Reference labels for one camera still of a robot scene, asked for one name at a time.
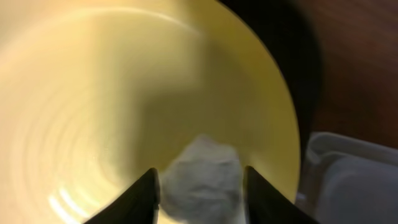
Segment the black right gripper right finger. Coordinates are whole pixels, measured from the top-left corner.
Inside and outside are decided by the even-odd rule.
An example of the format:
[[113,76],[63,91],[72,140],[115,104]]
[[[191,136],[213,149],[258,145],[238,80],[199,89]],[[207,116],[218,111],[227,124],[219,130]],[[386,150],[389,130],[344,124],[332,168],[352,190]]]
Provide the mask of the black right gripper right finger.
[[249,224],[318,224],[251,166],[244,170],[244,200]]

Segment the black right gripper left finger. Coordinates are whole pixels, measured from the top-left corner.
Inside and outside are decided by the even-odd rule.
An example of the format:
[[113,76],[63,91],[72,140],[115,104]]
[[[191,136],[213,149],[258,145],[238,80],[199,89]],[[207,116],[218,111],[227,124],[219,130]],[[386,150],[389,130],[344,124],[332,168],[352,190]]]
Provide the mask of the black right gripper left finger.
[[150,168],[85,224],[154,224],[159,211],[159,193],[157,170]]

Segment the white paper napkin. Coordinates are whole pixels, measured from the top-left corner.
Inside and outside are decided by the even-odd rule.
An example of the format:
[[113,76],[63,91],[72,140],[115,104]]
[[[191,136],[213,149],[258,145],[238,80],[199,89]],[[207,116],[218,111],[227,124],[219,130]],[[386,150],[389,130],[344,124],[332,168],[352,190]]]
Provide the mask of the white paper napkin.
[[162,173],[160,207],[184,223],[244,223],[236,150],[199,135]]

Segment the yellow plate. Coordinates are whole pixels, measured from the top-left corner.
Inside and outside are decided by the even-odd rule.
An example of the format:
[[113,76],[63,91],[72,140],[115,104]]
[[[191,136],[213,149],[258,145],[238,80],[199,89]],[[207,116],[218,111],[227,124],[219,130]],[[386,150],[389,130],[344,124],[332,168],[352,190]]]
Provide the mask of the yellow plate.
[[288,200],[289,90],[218,1],[1,1],[1,222],[83,223],[198,137]]

